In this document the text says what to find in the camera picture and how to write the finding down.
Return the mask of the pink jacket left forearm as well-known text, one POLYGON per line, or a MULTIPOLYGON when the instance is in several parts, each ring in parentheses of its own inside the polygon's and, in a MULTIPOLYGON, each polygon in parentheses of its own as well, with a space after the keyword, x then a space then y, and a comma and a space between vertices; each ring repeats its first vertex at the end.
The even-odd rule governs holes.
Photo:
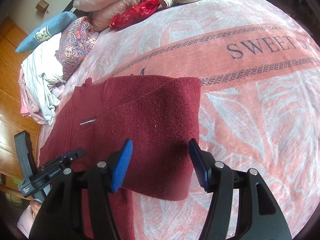
POLYGON ((21 214, 17 222, 17 227, 27 238, 29 238, 34 220, 35 220, 34 212, 31 206, 28 205, 28 207, 23 211, 23 213, 21 214))

